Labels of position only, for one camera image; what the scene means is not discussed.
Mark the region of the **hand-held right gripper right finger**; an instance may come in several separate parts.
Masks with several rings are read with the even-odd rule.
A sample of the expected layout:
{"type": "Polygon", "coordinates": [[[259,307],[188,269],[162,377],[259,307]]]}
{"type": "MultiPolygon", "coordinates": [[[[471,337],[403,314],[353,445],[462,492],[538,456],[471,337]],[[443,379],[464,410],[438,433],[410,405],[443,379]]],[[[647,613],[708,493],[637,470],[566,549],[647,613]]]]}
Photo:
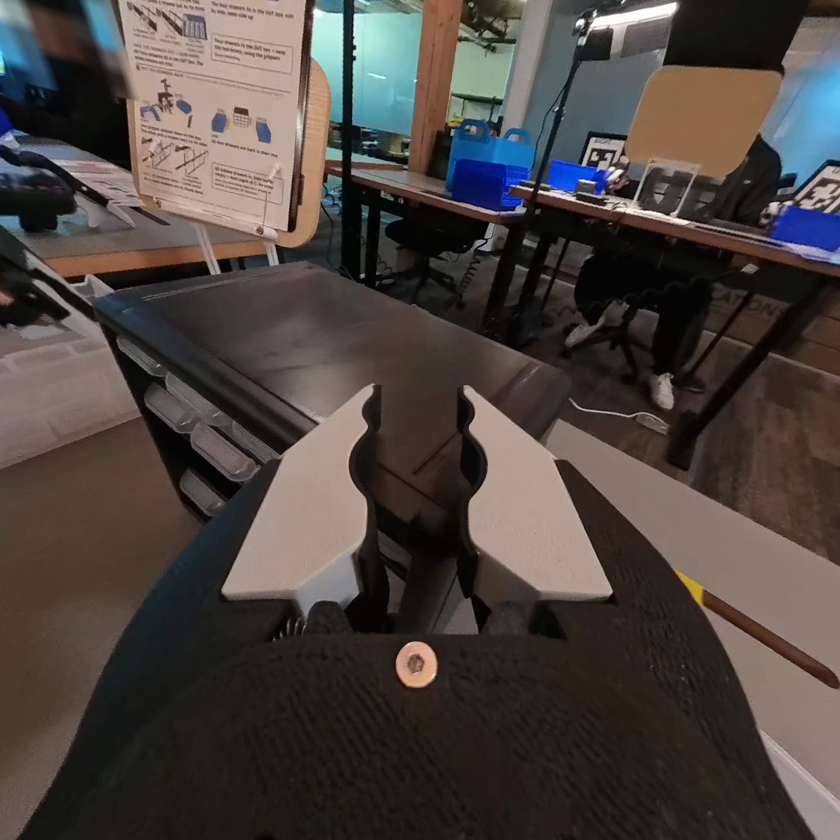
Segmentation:
{"type": "Polygon", "coordinates": [[[470,385],[457,426],[458,582],[479,619],[506,603],[607,603],[613,588],[550,451],[470,385]]]}

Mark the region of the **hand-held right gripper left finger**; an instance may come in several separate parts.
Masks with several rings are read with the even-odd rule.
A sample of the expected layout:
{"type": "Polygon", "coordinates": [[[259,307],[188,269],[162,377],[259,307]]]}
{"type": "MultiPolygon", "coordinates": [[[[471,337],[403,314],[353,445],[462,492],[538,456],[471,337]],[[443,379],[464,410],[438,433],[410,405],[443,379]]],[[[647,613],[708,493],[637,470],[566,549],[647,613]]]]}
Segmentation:
{"type": "Polygon", "coordinates": [[[333,602],[361,632],[381,631],[390,585],[371,483],[382,389],[362,387],[280,458],[221,588],[228,601],[333,602]]]}

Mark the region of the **large clear plastic bin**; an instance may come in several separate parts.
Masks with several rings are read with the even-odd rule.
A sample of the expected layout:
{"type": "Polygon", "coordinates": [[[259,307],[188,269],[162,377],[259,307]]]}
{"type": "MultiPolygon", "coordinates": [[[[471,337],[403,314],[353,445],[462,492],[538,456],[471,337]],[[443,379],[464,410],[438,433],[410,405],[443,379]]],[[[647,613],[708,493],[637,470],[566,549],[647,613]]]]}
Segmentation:
{"type": "Polygon", "coordinates": [[[2,468],[139,415],[100,327],[1,334],[2,468]]]}

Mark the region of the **rows of clear cabinet drawers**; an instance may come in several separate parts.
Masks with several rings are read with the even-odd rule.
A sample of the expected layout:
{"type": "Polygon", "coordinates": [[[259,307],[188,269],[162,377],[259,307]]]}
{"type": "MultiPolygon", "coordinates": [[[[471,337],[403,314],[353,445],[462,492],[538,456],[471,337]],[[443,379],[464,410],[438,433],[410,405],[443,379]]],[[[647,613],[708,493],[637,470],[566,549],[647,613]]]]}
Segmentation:
{"type": "Polygon", "coordinates": [[[137,344],[109,339],[140,416],[183,507],[208,522],[282,455],[137,344]]]}

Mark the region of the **black drawer cabinet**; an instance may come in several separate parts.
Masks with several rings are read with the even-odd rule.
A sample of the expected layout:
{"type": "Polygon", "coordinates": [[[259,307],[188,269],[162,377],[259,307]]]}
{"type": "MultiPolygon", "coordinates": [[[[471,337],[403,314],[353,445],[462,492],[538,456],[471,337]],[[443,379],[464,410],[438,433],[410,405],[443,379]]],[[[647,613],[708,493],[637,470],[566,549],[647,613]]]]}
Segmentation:
{"type": "Polygon", "coordinates": [[[455,584],[459,387],[542,443],[571,391],[549,363],[305,262],[121,290],[93,307],[108,342],[137,344],[281,454],[363,386],[381,387],[371,491],[385,562],[407,586],[398,631],[433,631],[455,584]]]}

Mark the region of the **grey desk with wooden edge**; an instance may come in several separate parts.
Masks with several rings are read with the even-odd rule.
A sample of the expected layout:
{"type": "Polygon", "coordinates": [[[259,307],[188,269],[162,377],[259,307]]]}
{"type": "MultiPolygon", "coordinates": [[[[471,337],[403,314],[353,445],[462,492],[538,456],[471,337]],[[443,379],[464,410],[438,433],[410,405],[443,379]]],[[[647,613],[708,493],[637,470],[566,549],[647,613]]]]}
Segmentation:
{"type": "Polygon", "coordinates": [[[500,211],[471,203],[459,203],[445,190],[443,181],[388,164],[352,162],[350,185],[343,196],[350,199],[352,187],[359,189],[359,202],[369,209],[365,245],[365,281],[370,285],[378,256],[382,212],[399,217],[422,218],[425,225],[441,222],[444,215],[456,217],[457,228],[500,225],[507,229],[506,244],[500,252],[479,331],[495,340],[513,344],[508,337],[510,322],[518,308],[506,306],[518,256],[529,228],[525,206],[500,211]]]}
{"type": "MultiPolygon", "coordinates": [[[[73,174],[104,175],[106,186],[127,186],[130,173],[116,174],[118,167],[76,147],[19,134],[25,149],[43,154],[58,163],[70,163],[73,174]]],[[[2,226],[22,246],[59,275],[82,277],[164,266],[201,264],[207,267],[197,232],[191,224],[156,207],[138,212],[133,206],[119,206],[133,221],[104,211],[96,227],[81,211],[59,217],[56,231],[27,233],[16,217],[2,217],[2,226]]],[[[213,253],[237,266],[240,258],[267,259],[265,246],[257,238],[213,225],[205,226],[213,253]]]]}
{"type": "Polygon", "coordinates": [[[673,422],[668,434],[666,459],[687,471],[697,441],[732,398],[772,353],[796,341],[838,288],[838,256],[804,246],[791,248],[784,242],[758,234],[702,224],[662,214],[632,209],[621,201],[597,203],[594,196],[555,190],[534,190],[531,182],[512,187],[529,207],[535,201],[539,214],[548,219],[539,227],[549,237],[570,238],[588,245],[617,245],[624,237],[645,256],[662,256],[673,267],[694,270],[704,277],[718,277],[738,260],[759,268],[779,266],[792,271],[800,284],[795,299],[771,324],[728,377],[712,392],[698,412],[686,411],[673,422]]]}

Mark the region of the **black office chair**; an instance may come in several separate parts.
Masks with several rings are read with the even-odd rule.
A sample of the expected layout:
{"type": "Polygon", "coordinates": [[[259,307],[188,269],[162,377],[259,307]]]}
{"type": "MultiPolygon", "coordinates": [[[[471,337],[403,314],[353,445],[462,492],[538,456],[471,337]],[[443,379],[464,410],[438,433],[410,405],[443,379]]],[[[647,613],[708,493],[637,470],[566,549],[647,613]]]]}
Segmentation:
{"type": "Polygon", "coordinates": [[[482,258],[480,250],[490,238],[480,234],[487,232],[487,226],[474,218],[454,217],[443,224],[432,224],[429,219],[404,217],[385,227],[385,236],[399,249],[407,249],[418,256],[418,264],[412,273],[417,278],[410,303],[418,304],[421,292],[429,281],[443,288],[450,296],[449,308],[464,310],[465,295],[469,289],[482,258]],[[459,258],[470,254],[470,262],[460,279],[432,266],[434,259],[446,255],[459,258]]]}

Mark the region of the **blue plastic bin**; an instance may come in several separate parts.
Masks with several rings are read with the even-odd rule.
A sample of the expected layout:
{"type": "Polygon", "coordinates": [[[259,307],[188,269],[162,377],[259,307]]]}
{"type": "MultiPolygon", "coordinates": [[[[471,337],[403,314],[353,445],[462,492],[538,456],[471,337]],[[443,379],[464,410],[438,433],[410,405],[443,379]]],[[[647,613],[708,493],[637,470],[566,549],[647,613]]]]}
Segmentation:
{"type": "Polygon", "coordinates": [[[790,205],[777,217],[770,238],[787,245],[836,253],[839,249],[839,215],[790,205]]]}
{"type": "Polygon", "coordinates": [[[574,193],[581,181],[592,182],[594,184],[593,193],[600,195],[606,188],[608,170],[591,165],[553,160],[550,163],[548,174],[544,178],[544,182],[548,186],[567,193],[574,193]]]}
{"type": "Polygon", "coordinates": [[[495,212],[512,212],[523,200],[511,189],[529,179],[527,166],[459,159],[451,178],[451,198],[495,212]]]}

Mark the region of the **black floor pole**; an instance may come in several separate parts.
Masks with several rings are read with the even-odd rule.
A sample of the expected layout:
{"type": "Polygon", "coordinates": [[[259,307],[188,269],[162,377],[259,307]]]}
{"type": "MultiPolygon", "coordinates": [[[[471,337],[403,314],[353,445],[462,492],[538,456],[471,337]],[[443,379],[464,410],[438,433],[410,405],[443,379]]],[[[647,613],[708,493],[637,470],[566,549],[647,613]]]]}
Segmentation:
{"type": "Polygon", "coordinates": [[[354,81],[354,2],[343,1],[342,15],[342,121],[341,185],[342,235],[341,268],[358,282],[361,278],[361,200],[352,177],[353,81],[354,81]]]}

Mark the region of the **black-and-white tag board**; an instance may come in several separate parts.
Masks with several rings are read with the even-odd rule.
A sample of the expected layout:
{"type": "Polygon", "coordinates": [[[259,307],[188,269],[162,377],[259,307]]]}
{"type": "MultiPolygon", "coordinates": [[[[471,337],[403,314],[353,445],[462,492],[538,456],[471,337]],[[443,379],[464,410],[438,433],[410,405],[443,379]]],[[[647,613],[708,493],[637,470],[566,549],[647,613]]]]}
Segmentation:
{"type": "Polygon", "coordinates": [[[588,132],[579,164],[598,170],[617,166],[624,157],[627,136],[621,133],[588,132]]]}
{"type": "Polygon", "coordinates": [[[793,205],[822,214],[839,214],[839,160],[825,161],[792,199],[793,205]]]}

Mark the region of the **black tripod stand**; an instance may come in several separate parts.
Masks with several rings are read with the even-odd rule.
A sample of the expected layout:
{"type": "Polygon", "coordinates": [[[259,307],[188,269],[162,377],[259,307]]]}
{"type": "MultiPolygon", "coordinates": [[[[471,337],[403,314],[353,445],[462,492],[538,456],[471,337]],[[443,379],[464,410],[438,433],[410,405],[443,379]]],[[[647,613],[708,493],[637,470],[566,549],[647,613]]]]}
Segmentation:
{"type": "MultiPolygon", "coordinates": [[[[570,26],[567,41],[572,45],[568,67],[562,84],[557,85],[556,95],[543,116],[540,134],[537,140],[535,164],[528,179],[530,193],[524,201],[525,215],[517,230],[516,241],[521,250],[525,235],[534,226],[534,217],[538,212],[537,198],[540,187],[547,181],[553,146],[563,119],[566,102],[571,92],[574,76],[581,63],[587,60],[608,60],[612,49],[611,35],[593,35],[592,30],[601,12],[608,3],[590,2],[583,7],[581,2],[561,2],[561,7],[573,9],[576,14],[570,26]]],[[[504,337],[507,346],[520,349],[531,339],[542,317],[542,304],[537,299],[544,261],[552,244],[551,234],[541,234],[533,251],[526,278],[523,282],[518,303],[511,310],[504,337]]]]}

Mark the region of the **blue handled basket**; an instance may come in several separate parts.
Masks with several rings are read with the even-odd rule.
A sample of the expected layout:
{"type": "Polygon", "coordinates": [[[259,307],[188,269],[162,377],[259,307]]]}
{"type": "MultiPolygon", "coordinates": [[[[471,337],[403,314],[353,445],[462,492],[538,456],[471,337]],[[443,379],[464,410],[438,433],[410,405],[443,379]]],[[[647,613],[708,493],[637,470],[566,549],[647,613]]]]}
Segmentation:
{"type": "Polygon", "coordinates": [[[497,135],[488,122],[465,119],[452,133],[446,188],[452,190],[456,162],[461,159],[514,165],[530,172],[535,154],[535,146],[525,129],[512,128],[497,135]]]}

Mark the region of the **wooden post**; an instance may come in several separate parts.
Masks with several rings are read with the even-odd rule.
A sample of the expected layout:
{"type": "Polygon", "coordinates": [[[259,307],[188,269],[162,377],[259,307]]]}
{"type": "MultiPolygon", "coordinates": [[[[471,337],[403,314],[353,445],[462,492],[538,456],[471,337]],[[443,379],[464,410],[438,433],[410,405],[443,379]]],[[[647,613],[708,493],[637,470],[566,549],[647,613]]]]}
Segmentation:
{"type": "Polygon", "coordinates": [[[447,121],[461,1],[425,1],[407,169],[427,175],[437,132],[447,121]]]}

